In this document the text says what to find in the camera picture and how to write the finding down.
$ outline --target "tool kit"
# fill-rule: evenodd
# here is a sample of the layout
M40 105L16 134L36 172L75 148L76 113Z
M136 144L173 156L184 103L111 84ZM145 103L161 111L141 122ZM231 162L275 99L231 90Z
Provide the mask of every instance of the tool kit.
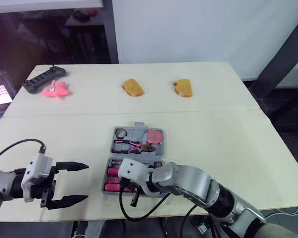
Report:
M164 164L161 159L164 155L163 130L147 128L142 122L136 122L134 127L116 127L110 152L113 156L107 161L102 191L104 194L118 195L120 189L118 170L124 158L137 160L150 168ZM130 183L125 192L134 194L135 203L138 196L143 195L141 188L133 183Z

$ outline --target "black cable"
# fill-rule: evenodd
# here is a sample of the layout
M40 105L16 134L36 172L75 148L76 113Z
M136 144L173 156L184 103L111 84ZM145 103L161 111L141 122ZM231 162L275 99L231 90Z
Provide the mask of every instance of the black cable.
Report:
M6 147L4 150L2 150L2 151L0 152L0 156L1 156L4 152L6 152L7 150L11 149L13 146L18 145L18 144L21 144L21 143L23 143L23 142L27 142L27 141L35 141L35 142L40 143L40 144L41 144L41 147L40 147L39 153L43 153L43 154L45 153L45 148L46 148L46 147L45 147L45 144L44 144L42 141L37 140L37 139L25 139L25 140L21 140L21 141L18 141L18 142L16 142L16 143L13 143L12 145Z
M122 194L123 194L123 190L124 189L120 189L119 191L119 205L120 205L120 209L121 211L123 212L124 216L129 220L129 221L132 221L132 222L138 222L138 221L141 221L143 220L144 218L146 218L147 216L149 216L152 212L154 212L166 199L168 196L170 196L170 193L166 194L163 199L161 199L161 201L159 201L159 203L154 207L152 208L147 214L143 215L142 217L138 217L138 218L132 218L130 216L128 216L128 214L126 213L125 209L124 209L124 206L123 206L123 200L122 200Z
M211 224L210 224L210 229L211 229L212 238L217 238L217 237L215 236L214 226L213 226L213 222L212 222L212 221L211 221Z
M191 207L191 209L188 211L188 213L185 215L185 217L183 218L183 221L181 223L181 227L180 227L180 238L183 238L183 228L184 228L184 223L187 220L188 216L190 215L190 213L197 207L198 205L194 205L193 207Z
M216 225L215 225L214 223L213 223L213 226L214 226L214 230L215 230L215 233L217 234L217 236L218 236L219 238L222 238L222 236L221 236L221 234L220 234L218 228L216 227Z

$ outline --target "gray tool case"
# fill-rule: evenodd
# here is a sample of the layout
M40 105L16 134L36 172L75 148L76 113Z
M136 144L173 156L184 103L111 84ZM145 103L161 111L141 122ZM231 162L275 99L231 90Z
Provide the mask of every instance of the gray tool case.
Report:
M117 130L123 129L127 132L127 135L124 136L123 138L121 138L121 136L123 135L119 135L120 138L117 138L116 136L116 132ZM116 144L114 141L115 140L128 140L128 141L137 141L137 142L141 142L142 145L146 145L147 144L147 135L148 135L148 131L149 130L154 130L154 131L159 131L162 134L162 140L159 144L150 144L151 146L153 146L155 148L154 151L152 152L145 152L142 151L140 154L122 154L122 153L115 153L115 150L130 150L135 148L135 146L129 145L129 144ZM111 147L110 147L110 152L113 154L112 157L110 157L107 161L107 165L106 165L106 169L105 169L105 175L104 175L104 179L103 179L103 185L102 185L102 192L104 194L110 194L110 195L118 195L119 194L119 183L116 183L116 181L119 181L118 176L114 176L114 175L109 175L109 170L112 170L112 168L114 168L114 170L119 169L120 164L122 163L124 158L130 158L133 160L137 160L139 162L144 163L146 166L152 166L152 168L156 168L158 166L164 165L164 161L161 159L161 157L164 155L164 133L162 129L157 129L157 128L147 128L145 127L144 123L142 122L135 122L134 127L116 127L115 131L114 131L114 135L113 135L113 139L112 139L112 143L111 143ZM112 190L112 189L108 189L113 188L113 186L115 185L115 189L117 189L117 191L108 191L108 190ZM133 195L133 190L130 189L130 191L124 192L124 194L129 194L129 195Z

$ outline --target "gray plastic case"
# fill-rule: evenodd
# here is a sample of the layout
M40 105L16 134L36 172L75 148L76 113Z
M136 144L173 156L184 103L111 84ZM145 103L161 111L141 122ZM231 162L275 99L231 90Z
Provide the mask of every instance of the gray plastic case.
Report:
M119 138L116 137L116 130L118 129L124 129L127 132L127 136L123 138L123 140L130 140L130 141L138 141L141 142L142 144L146 144L147 142L147 131L148 130L157 130L160 131L162 134L162 141L160 142L159 145L152 144L151 146L155 147L155 151L152 152L142 152L140 154L121 154L121 153L114 153L113 149L119 149L119 150L129 150L133 148L132 145L128 144L115 144L114 140L120 140ZM110 152L113 154L112 157L110 157L107 161L106 164L106 169L105 169L105 174L104 174L104 179L103 179L103 184L102 184L102 192L104 194L109 194L109 195L118 195L119 192L109 192L105 191L105 185L107 184L107 179L108 179L108 174L107 170L109 167L114 167L118 168L119 166L113 166L112 161L123 161L124 158L130 158L133 160L137 160L142 163L148 163L146 165L154 165L155 162L161 162L162 165L164 165L163 159L161 157L164 155L164 142L165 142L165 137L164 137L164 132L162 129L158 128L147 128L145 127L145 124L143 122L135 122L134 127L123 127L119 126L116 127L114 130L114 135L112 139L112 143L110 146Z

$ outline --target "pink pliers handle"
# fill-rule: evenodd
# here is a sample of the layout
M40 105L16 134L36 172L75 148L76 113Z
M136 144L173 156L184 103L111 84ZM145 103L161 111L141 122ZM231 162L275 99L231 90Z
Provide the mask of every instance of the pink pliers handle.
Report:
M113 150L113 152L116 153L122 153L122 154L140 154L141 153L141 146L142 144L137 141L131 141L131 140L114 140L115 144L129 144L135 146L135 148L132 148L130 150Z

